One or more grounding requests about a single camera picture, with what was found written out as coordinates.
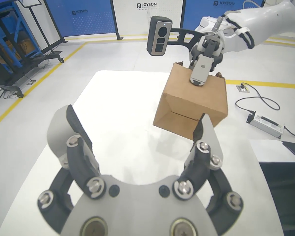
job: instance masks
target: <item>black hole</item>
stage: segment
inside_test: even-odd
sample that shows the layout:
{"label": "black hole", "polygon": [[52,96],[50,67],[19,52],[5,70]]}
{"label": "black hole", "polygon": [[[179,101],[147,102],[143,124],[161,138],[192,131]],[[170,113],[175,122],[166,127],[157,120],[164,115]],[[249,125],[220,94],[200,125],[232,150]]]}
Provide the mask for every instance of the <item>black hole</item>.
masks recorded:
{"label": "black hole", "polygon": [[167,186],[163,185],[163,186],[160,186],[159,193],[161,197],[167,198],[169,196],[170,190]]}
{"label": "black hole", "polygon": [[119,192],[120,192],[120,188],[117,185],[112,185],[108,190],[108,193],[111,197],[118,196]]}
{"label": "black hole", "polygon": [[164,44],[156,44],[155,52],[162,52]]}
{"label": "black hole", "polygon": [[160,37],[164,37],[167,34],[167,28],[166,27],[162,27],[159,29],[159,36]]}
{"label": "black hole", "polygon": [[157,43],[164,43],[165,42],[165,39],[164,38],[158,38],[156,42]]}

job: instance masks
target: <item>yellow floor line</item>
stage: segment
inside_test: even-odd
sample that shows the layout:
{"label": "yellow floor line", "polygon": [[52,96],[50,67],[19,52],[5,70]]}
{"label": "yellow floor line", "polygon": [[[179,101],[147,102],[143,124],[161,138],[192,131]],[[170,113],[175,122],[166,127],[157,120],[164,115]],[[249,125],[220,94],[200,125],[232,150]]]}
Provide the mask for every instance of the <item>yellow floor line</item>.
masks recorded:
{"label": "yellow floor line", "polygon": [[275,82],[262,82],[262,81],[247,81],[247,80],[225,80],[228,85],[240,85],[241,83],[248,83],[252,86],[268,86],[268,87],[281,87],[281,88],[293,88],[295,84],[288,83],[275,83]]}
{"label": "yellow floor line", "polygon": [[[71,52],[67,57],[64,58],[64,61],[68,60],[69,58],[71,58],[75,53],[77,53],[81,48],[84,47],[86,43],[83,43],[81,46],[79,46],[76,50],[74,50],[73,52]],[[26,98],[26,96],[32,92],[41,82],[43,82],[47,77],[49,77],[59,66],[61,66],[62,64],[59,63],[57,65],[55,65],[51,70],[49,70],[40,80],[36,81],[31,87],[30,89],[28,89],[25,93],[24,93],[24,97],[23,98],[18,98],[1,116],[0,116],[0,122],[24,99]]]}
{"label": "yellow floor line", "polygon": [[274,40],[285,40],[285,41],[295,42],[295,40],[285,39],[285,38],[269,38],[269,39],[274,39]]}
{"label": "yellow floor line", "polygon": [[295,44],[292,44],[292,43],[285,43],[285,42],[278,42],[278,41],[269,41],[269,40],[266,40],[263,43],[282,44],[282,45],[285,45],[285,46],[295,46]]}
{"label": "yellow floor line", "polygon": [[[141,41],[146,40],[146,38],[138,38],[138,39],[128,39],[128,41]],[[72,57],[76,52],[78,52],[81,48],[83,48],[86,44],[92,44],[92,43],[100,43],[100,42],[106,42],[106,41],[87,41],[83,43],[81,46],[79,46],[76,50],[74,50],[71,54],[69,54],[64,60],[68,60],[70,57]],[[40,80],[36,81],[33,86],[30,87],[25,93],[23,98],[18,98],[1,116],[0,116],[0,122],[31,92],[33,91],[41,82],[43,82],[47,77],[50,76],[59,66],[62,64],[59,63],[56,66],[54,66],[48,73],[46,73]],[[288,83],[275,83],[275,82],[261,82],[261,81],[245,81],[245,80],[226,80],[227,84],[233,84],[238,85],[242,82],[249,83],[254,86],[267,86],[267,87],[279,87],[279,88],[292,88],[295,89],[295,84],[288,84]]]}

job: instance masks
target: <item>gray floor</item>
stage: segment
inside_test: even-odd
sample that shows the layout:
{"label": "gray floor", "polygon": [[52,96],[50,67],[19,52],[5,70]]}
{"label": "gray floor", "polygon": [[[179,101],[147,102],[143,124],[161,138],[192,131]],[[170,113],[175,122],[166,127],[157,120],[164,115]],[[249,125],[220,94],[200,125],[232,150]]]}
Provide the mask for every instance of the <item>gray floor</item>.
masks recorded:
{"label": "gray floor", "polygon": [[[64,44],[59,50],[66,57],[80,45]],[[46,130],[54,112],[73,104],[97,71],[170,72],[178,61],[188,66],[186,48],[169,46],[165,56],[151,57],[145,42],[87,44],[27,95],[0,123],[0,226],[46,145]],[[57,63],[51,61],[28,76],[39,80]],[[253,51],[228,53],[217,70],[227,79],[295,83],[295,48],[260,45]],[[19,85],[25,92],[29,86],[26,79],[23,82]],[[16,100],[0,100],[0,115]]]}

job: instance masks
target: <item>white table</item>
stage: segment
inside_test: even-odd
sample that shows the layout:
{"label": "white table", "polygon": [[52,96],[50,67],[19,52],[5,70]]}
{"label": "white table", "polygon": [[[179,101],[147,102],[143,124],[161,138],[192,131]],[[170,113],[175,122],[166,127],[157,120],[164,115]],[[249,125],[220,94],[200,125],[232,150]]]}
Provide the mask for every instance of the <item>white table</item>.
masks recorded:
{"label": "white table", "polygon": [[[182,172],[192,141],[152,126],[168,75],[97,72],[76,101],[74,109],[93,142],[102,174],[146,184]],[[222,169],[233,190],[242,196],[244,209],[226,235],[283,235],[270,190],[248,141],[246,129],[257,129],[235,114],[233,102],[229,107],[229,116],[215,131],[224,154]],[[39,213],[36,201],[59,169],[58,159],[46,146],[18,192],[0,236],[57,235]],[[75,204],[80,189],[73,184],[69,193]],[[211,194],[208,183],[198,192],[205,206]]]}

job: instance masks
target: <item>white partition panel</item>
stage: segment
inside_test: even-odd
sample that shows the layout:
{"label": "white partition panel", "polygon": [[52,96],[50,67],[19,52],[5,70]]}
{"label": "white partition panel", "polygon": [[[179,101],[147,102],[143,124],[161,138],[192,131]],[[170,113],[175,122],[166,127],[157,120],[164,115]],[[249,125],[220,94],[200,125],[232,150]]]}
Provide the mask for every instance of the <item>white partition panel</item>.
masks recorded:
{"label": "white partition panel", "polygon": [[121,35],[147,34],[150,18],[168,17],[179,28],[182,0],[113,0]]}

